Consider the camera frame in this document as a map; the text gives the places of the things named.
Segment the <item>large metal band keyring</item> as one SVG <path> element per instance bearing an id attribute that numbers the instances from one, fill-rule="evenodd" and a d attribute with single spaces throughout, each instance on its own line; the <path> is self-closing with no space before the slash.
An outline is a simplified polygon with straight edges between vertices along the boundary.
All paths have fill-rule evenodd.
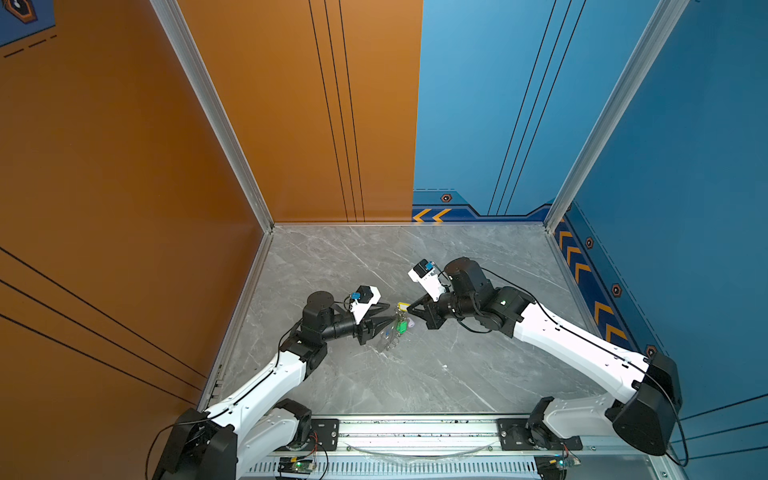
<path id="1" fill-rule="evenodd" d="M 377 335 L 375 349 L 380 353 L 391 350 L 398 344 L 401 337 L 407 332 L 407 329 L 407 320 L 394 320 Z"/>

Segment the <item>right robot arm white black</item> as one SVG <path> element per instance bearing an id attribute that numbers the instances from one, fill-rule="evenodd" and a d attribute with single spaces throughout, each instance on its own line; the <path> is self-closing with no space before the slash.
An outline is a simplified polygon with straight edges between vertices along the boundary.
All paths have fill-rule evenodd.
<path id="1" fill-rule="evenodd" d="M 603 394 L 581 399 L 543 397 L 513 434 L 533 448 L 567 449 L 582 436 L 617 437 L 652 456 L 667 456 L 681 428 L 682 394 L 676 363 L 662 353 L 627 350 L 571 324 L 531 292 L 460 257 L 439 269 L 423 259 L 408 273 L 425 291 L 408 311 L 431 330 L 471 318 L 480 333 L 502 333 L 532 345 L 590 378 Z"/>

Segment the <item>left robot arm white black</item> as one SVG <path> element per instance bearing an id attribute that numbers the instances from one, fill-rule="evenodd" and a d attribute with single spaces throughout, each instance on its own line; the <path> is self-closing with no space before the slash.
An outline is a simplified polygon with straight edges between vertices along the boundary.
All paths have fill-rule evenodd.
<path id="1" fill-rule="evenodd" d="M 169 437 L 148 479 L 240 479 L 282 448 L 299 449 L 311 432 L 311 410 L 288 398 L 322 363 L 331 340 L 360 344 L 394 321 L 374 286 L 361 286 L 346 301 L 312 293 L 299 320 L 283 334 L 266 367 L 234 393 L 200 411 L 189 409 L 166 427 Z"/>

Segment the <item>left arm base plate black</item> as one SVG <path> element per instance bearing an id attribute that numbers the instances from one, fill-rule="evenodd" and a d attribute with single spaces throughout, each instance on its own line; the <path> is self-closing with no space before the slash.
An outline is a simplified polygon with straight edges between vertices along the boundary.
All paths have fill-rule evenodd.
<path id="1" fill-rule="evenodd" d="M 275 449 L 275 452 L 309 452 L 318 443 L 320 451 L 334 452 L 338 447 L 340 420 L 338 418 L 315 418 L 300 421 L 290 442 Z"/>

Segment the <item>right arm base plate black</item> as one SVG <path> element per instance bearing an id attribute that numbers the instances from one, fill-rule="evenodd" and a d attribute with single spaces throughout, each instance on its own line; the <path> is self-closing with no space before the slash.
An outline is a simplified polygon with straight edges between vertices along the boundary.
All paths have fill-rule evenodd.
<path id="1" fill-rule="evenodd" d="M 529 426 L 526 419 L 505 417 L 496 420 L 497 434 L 503 451 L 580 451 L 579 436 L 560 438 L 543 424 Z"/>

